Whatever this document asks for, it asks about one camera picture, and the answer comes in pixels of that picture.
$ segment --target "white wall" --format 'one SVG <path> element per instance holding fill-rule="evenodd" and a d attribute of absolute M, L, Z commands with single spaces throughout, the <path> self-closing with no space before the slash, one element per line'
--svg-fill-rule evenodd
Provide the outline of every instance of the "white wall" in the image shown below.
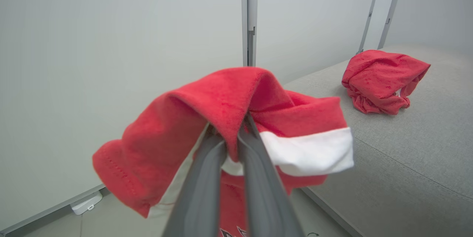
<path fill-rule="evenodd" d="M 371 1 L 258 0 L 256 65 L 286 83 L 350 59 Z"/>
<path fill-rule="evenodd" d="M 97 185 L 161 93 L 242 66 L 242 0 L 0 0 L 0 230 Z"/>
<path fill-rule="evenodd" d="M 385 46 L 421 44 L 473 55 L 473 0 L 398 0 Z"/>
<path fill-rule="evenodd" d="M 392 0 L 375 0 L 370 26 L 363 45 L 365 51 L 378 49 L 391 3 Z"/>

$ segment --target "gray fabric surface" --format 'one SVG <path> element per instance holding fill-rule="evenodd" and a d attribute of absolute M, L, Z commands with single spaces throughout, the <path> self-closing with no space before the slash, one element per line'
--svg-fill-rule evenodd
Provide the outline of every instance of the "gray fabric surface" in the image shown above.
<path fill-rule="evenodd" d="M 383 50 L 432 64 L 396 116 L 353 107 L 340 83 L 348 61 L 285 85 L 339 96 L 353 129 L 355 168 L 312 190 L 366 237 L 473 236 L 473 61 L 425 47 Z"/>

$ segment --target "floor tile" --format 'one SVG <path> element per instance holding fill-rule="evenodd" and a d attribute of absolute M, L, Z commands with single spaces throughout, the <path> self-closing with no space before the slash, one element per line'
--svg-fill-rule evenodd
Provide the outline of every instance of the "floor tile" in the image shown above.
<path fill-rule="evenodd" d="M 80 237 L 81 217 L 69 206 L 7 234 L 7 237 Z"/>
<path fill-rule="evenodd" d="M 109 194 L 82 215 L 82 237 L 156 237 L 161 235 L 164 224 L 157 218 L 141 217 Z"/>
<path fill-rule="evenodd" d="M 291 202 L 307 237 L 351 237 L 302 190 L 292 191 Z"/>

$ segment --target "cushion seam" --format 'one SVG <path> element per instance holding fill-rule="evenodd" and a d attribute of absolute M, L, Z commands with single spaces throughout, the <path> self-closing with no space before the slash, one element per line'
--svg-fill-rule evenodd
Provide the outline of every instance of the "cushion seam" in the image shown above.
<path fill-rule="evenodd" d="M 472 198 L 472 197 L 469 197 L 469 196 L 466 195 L 465 193 L 457 192 L 456 190 L 454 190 L 454 189 L 452 189 L 452 188 L 450 188 L 450 187 L 448 187 L 448 186 L 446 186 L 446 185 L 443 185 L 442 183 L 440 183 L 440 182 L 434 180 L 433 178 L 427 176 L 426 174 L 423 174 L 423 173 L 421 173 L 421 172 L 418 172 L 418 171 L 412 169 L 411 167 L 407 166 L 405 163 L 403 163 L 403 162 L 401 162 L 401 161 L 398 161 L 398 160 L 392 158 L 391 156 L 388 156 L 387 154 L 385 154 L 385 153 L 379 151 L 378 149 L 376 149 L 376 148 L 374 148 L 374 147 L 368 145 L 367 143 L 365 143 L 364 141 L 362 141 L 362 140 L 360 140 L 360 139 L 358 139 L 358 138 L 356 138 L 356 137 L 355 137 L 354 139 L 356 139 L 357 141 L 360 141 L 361 143 L 363 143 L 363 144 L 367 145 L 368 147 L 372 148 L 374 151 L 376 151 L 378 154 L 380 154 L 383 158 L 387 158 L 387 159 L 389 159 L 389 160 L 395 162 L 397 165 L 399 165 L 399 166 L 401 166 L 402 168 L 407 169 L 407 170 L 409 170 L 409 171 L 415 173 L 415 175 L 419 176 L 420 178 L 426 179 L 429 183 L 431 183 L 432 185 L 434 185 L 434 186 L 436 186 L 436 187 L 438 187 L 438 188 L 444 190 L 445 192 L 447 192 L 447 193 L 449 193 L 449 194 L 451 194 L 451 195 L 454 195 L 454 196 L 456 196 L 456 197 L 458 197 L 458 198 L 461 198 L 461 199 L 463 199 L 463 200 L 467 200 L 467 201 L 469 201 L 469 202 L 473 202 L 473 198 Z"/>

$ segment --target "gray tongs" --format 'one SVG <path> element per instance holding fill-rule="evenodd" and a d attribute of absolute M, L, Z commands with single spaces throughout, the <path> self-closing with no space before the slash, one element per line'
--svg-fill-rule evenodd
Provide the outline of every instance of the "gray tongs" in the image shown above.
<path fill-rule="evenodd" d="M 255 121 L 248 113 L 238 132 L 245 173 L 246 214 L 251 237 L 303 237 Z M 227 149 L 209 126 L 169 217 L 163 237 L 216 237 L 220 224 L 220 173 Z"/>

